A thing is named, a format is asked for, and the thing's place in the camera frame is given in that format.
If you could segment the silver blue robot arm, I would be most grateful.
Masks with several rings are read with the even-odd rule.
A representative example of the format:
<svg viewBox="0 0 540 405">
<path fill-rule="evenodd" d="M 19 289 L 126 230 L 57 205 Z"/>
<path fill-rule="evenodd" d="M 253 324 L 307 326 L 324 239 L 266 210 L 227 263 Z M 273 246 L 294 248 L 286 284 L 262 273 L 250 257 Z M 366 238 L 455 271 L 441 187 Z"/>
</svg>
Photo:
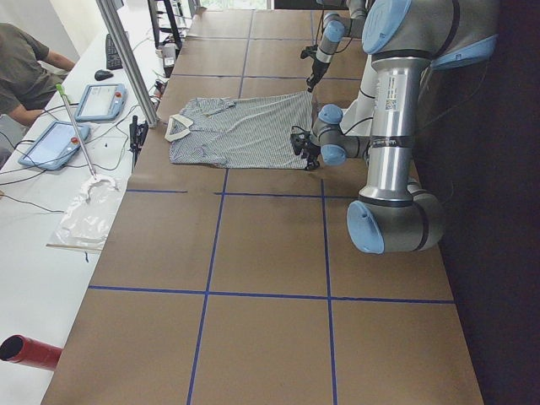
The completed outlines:
<svg viewBox="0 0 540 405">
<path fill-rule="evenodd" d="M 328 13 L 312 59 L 314 88 L 345 38 L 362 42 L 367 60 L 357 99 L 325 105 L 311 130 L 294 133 L 295 154 L 309 169 L 365 159 L 368 175 L 347 211 L 349 236 L 361 251 L 422 251 L 437 244 L 444 214 L 437 198 L 410 176 L 416 109 L 425 70 L 488 60 L 497 41 L 496 1 L 349 1 L 348 17 Z"/>
<path fill-rule="evenodd" d="M 313 60 L 311 74 L 306 79 L 307 91 L 310 93 L 327 72 L 333 56 L 338 52 L 338 46 L 342 39 L 360 39 L 362 37 L 369 6 L 374 2 L 350 0 L 317 1 L 316 3 L 323 8 L 329 6 L 346 7 L 349 16 L 347 18 L 342 17 L 335 12 L 323 14 L 320 21 L 322 27 L 321 40 L 314 45 L 307 46 L 300 53 L 301 59 L 310 57 Z"/>
</svg>

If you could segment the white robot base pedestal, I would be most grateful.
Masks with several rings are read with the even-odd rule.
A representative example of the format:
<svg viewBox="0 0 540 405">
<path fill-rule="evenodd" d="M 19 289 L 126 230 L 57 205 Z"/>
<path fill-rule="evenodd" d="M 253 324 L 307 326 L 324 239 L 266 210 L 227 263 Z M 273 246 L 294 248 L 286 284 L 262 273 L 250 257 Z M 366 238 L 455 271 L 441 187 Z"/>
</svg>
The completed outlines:
<svg viewBox="0 0 540 405">
<path fill-rule="evenodd" d="M 348 136 L 368 137 L 373 119 L 377 73 L 371 66 L 371 55 L 367 56 L 358 97 L 343 112 L 340 127 Z"/>
</svg>

